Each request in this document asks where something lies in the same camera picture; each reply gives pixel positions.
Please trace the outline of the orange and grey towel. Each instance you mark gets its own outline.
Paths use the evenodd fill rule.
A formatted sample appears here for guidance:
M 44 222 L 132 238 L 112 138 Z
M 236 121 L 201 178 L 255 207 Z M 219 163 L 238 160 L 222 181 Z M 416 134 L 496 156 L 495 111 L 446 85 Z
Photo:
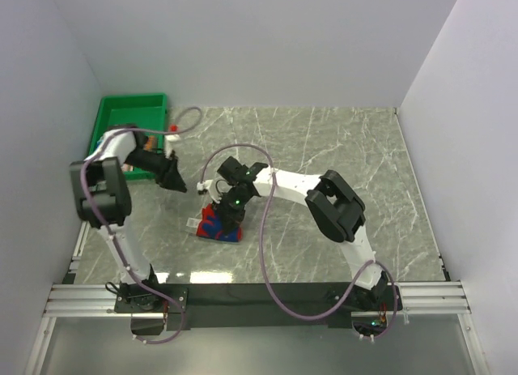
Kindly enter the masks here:
M 144 149 L 146 151 L 157 151 L 158 150 L 158 139 L 156 136 L 149 136 L 145 145 Z

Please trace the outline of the red and blue towel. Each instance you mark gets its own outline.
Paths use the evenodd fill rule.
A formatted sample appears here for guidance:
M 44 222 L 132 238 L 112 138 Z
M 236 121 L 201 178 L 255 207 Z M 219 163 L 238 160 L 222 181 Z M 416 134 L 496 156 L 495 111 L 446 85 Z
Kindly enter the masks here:
M 202 208 L 200 219 L 188 218 L 186 228 L 196 237 L 212 241 L 239 243 L 243 236 L 240 226 L 228 233 L 223 231 L 223 221 L 216 214 L 212 204 Z

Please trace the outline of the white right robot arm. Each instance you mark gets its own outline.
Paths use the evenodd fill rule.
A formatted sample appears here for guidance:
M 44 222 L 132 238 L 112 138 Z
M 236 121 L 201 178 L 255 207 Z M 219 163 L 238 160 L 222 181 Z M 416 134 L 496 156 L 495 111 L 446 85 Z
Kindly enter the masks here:
M 218 180 L 203 185 L 225 233 L 238 228 L 246 204 L 254 197 L 298 203 L 310 211 L 325 237 L 341 245 L 351 274 L 359 275 L 347 302 L 361 310 L 374 309 L 383 302 L 388 277 L 376 264 L 367 238 L 365 205 L 339 173 L 328 170 L 322 175 L 304 175 L 258 162 L 248 167 L 232 156 L 217 173 L 229 190 L 221 191 Z

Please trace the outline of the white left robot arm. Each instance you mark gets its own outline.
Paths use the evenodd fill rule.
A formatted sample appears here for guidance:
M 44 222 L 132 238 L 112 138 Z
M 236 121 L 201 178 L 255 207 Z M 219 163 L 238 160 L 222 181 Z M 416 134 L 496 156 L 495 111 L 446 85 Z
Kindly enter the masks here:
M 120 269 L 116 295 L 126 302 L 134 299 L 146 312 L 160 307 L 166 295 L 132 230 L 132 200 L 122 166 L 128 164 L 154 174 L 155 183 L 163 189 L 187 191 L 176 153 L 145 149 L 149 133 L 159 131 L 135 124 L 112 126 L 92 154 L 69 167 L 77 214 L 98 230 Z

